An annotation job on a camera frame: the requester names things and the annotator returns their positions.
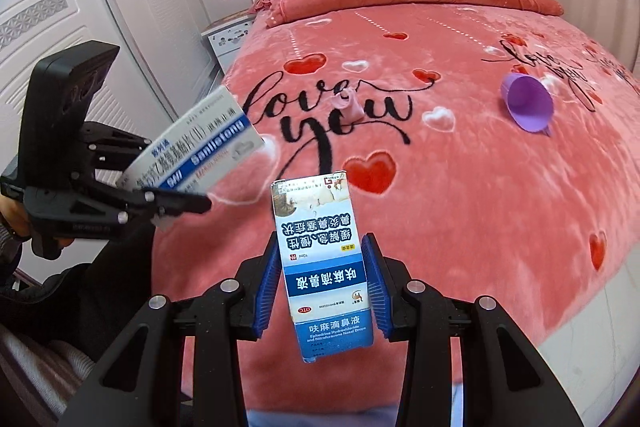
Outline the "left forearm dark sleeve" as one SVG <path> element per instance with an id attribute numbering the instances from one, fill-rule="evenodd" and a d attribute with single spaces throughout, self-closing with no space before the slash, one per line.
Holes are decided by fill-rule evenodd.
<path id="1" fill-rule="evenodd" d="M 1 265 L 1 424 L 55 426 L 99 358 L 151 297 L 153 225 L 96 259 L 14 291 Z"/>

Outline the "person's left hand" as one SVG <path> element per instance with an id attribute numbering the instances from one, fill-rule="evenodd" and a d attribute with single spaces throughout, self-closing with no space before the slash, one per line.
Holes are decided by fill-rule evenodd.
<path id="1" fill-rule="evenodd" d="M 23 205 L 1 196 L 1 254 L 13 257 L 23 243 L 32 238 L 30 222 Z"/>

